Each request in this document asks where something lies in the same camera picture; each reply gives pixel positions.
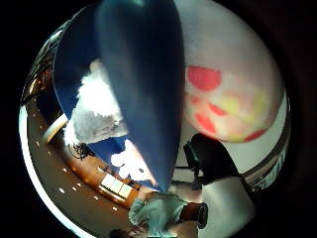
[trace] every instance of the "stuffed animal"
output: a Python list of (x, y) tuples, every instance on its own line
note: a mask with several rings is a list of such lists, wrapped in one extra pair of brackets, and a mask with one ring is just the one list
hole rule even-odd
[(81, 79), (78, 101), (64, 129), (67, 145), (95, 143), (128, 134), (107, 73), (97, 59)]

